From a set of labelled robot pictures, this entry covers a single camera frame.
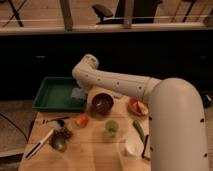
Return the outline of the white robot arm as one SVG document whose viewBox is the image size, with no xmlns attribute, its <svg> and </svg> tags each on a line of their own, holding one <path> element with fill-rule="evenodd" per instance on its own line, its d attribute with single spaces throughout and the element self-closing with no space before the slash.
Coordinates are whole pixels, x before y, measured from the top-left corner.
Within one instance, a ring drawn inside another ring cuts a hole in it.
<svg viewBox="0 0 213 171">
<path fill-rule="evenodd" d="M 99 86 L 148 104 L 151 171 L 209 171 L 204 107 L 190 82 L 101 71 L 98 65 L 87 54 L 72 76 L 85 90 Z"/>
</svg>

